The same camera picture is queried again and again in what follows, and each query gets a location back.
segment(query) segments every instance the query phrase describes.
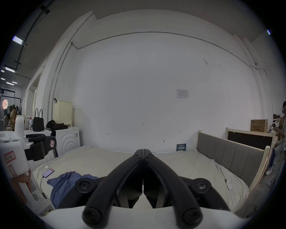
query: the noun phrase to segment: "white bed sheet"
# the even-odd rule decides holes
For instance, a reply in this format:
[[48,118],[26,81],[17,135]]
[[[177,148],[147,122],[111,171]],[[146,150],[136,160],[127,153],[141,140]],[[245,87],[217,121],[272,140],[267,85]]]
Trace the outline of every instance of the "white bed sheet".
[[[62,156],[42,164],[35,172],[34,177],[40,186],[42,174],[47,171],[45,165],[55,170],[49,177],[43,178],[41,189],[50,198],[53,187],[47,184],[47,180],[55,178],[70,171],[76,171],[81,175],[91,174],[92,176],[107,176],[117,165],[131,157],[133,153],[120,153],[104,149],[82,146],[73,149]],[[246,183],[232,172],[207,158],[198,151],[177,151],[172,153],[155,153],[179,176],[191,179],[205,178],[223,197],[231,212],[236,212],[244,204],[248,197],[249,189]],[[225,179],[231,179],[232,190],[228,190]],[[146,199],[143,195],[134,207],[145,208]]]

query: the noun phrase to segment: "white remote control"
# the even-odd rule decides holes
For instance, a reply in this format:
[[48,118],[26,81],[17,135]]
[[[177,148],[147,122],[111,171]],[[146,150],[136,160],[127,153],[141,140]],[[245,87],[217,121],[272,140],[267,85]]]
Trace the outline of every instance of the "white remote control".
[[227,185],[227,189],[228,190],[232,190],[232,185],[231,185],[231,180],[229,178],[227,178],[227,180],[225,181],[226,185]]

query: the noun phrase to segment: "wooden frame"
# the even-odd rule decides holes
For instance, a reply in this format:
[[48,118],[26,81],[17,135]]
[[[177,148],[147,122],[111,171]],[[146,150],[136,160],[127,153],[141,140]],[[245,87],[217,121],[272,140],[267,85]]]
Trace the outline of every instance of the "wooden frame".
[[[236,132],[237,132],[237,131],[240,131],[240,130],[233,130],[233,129],[228,129],[228,128],[227,128],[226,137],[227,137],[228,131],[236,131]],[[201,130],[198,130],[197,140],[196,140],[196,148],[198,147],[198,135],[199,135],[199,133],[202,133],[202,131],[201,131]],[[238,142],[234,142],[234,141],[231,141],[231,142],[236,143],[236,144],[239,144],[239,145],[247,146],[247,147],[250,147],[250,148],[255,148],[255,147],[252,147],[252,146],[249,146],[249,145],[245,145],[245,144],[242,144],[242,143],[238,143]],[[270,158],[270,157],[268,157],[269,152],[270,152],[270,149],[271,149],[270,146],[266,146],[264,150],[259,149],[259,148],[255,148],[255,149],[261,150],[261,151],[263,152],[263,157],[262,157],[260,166],[259,166],[259,168],[258,168],[258,170],[257,170],[257,173],[256,173],[256,175],[255,175],[255,177],[254,177],[254,179],[253,179],[251,185],[249,186],[249,192],[251,192],[252,189],[260,182],[261,177],[263,176],[263,173],[264,173],[264,168],[265,168],[265,166],[267,166],[268,161],[269,161],[269,158]]]
[[252,187],[252,189],[254,187],[257,187],[259,182],[261,181],[265,171],[267,170],[267,167],[268,167],[268,164],[269,164],[269,160],[270,160],[270,157],[271,157],[271,153],[272,153],[272,149],[273,149],[273,144],[274,144],[274,140],[275,140],[275,134],[276,132],[274,131],[273,133],[264,133],[264,132],[255,132],[255,131],[242,131],[242,130],[235,130],[235,129],[229,129],[228,127],[226,128],[226,132],[225,132],[225,139],[228,140],[228,136],[229,136],[229,132],[234,132],[234,133],[243,133],[243,134],[251,134],[251,135],[259,135],[259,136],[267,136],[267,137],[272,137],[272,142],[271,142],[271,145],[269,146],[269,151],[267,153],[267,157],[265,158],[265,155],[263,155],[263,158],[262,158],[262,161],[261,161],[261,164],[260,164],[260,167],[259,167],[259,170],[258,172],[260,173],[259,175],[259,178],[255,184],[255,186]]

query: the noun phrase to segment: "gray upholstered headboard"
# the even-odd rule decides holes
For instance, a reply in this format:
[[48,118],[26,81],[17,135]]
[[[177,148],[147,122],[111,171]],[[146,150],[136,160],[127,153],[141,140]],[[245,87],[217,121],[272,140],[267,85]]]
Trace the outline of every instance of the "gray upholstered headboard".
[[261,166],[264,150],[198,133],[197,150],[241,178],[250,187]]

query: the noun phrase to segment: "cardboard box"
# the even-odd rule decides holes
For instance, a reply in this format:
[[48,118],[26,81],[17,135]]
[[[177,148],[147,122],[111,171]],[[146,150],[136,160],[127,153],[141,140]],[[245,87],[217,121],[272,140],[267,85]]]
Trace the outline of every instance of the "cardboard box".
[[250,131],[267,133],[268,119],[252,119]]

